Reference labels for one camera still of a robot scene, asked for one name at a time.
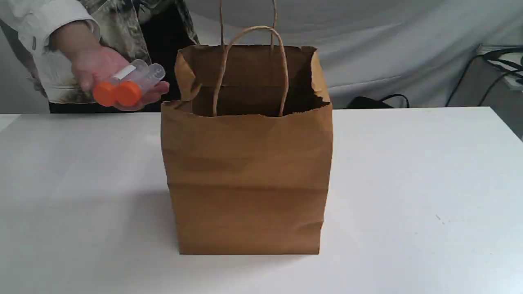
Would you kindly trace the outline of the person's right hand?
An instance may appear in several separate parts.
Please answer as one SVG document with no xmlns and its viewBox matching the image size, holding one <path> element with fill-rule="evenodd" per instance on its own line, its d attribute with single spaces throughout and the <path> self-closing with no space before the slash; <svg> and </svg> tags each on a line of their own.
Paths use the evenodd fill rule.
<svg viewBox="0 0 523 294">
<path fill-rule="evenodd" d="M 64 53 L 72 64 L 72 73 L 83 91 L 92 91 L 100 82 L 114 76 L 130 63 L 118 52 L 99 44 L 78 49 L 71 53 Z M 168 93 L 170 84 L 159 82 L 142 99 L 133 106 L 115 104 L 120 111 L 138 111 L 144 106 L 158 102 L 162 95 Z"/>
</svg>

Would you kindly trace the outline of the person's right forearm white sleeve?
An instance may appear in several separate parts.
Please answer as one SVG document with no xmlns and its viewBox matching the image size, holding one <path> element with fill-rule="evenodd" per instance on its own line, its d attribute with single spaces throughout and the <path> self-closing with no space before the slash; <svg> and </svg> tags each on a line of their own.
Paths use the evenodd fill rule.
<svg viewBox="0 0 523 294">
<path fill-rule="evenodd" d="M 49 51 L 52 33 L 72 22 L 86 22 L 95 39 L 100 39 L 99 25 L 77 0 L 2 0 L 0 16 L 34 56 Z"/>
</svg>

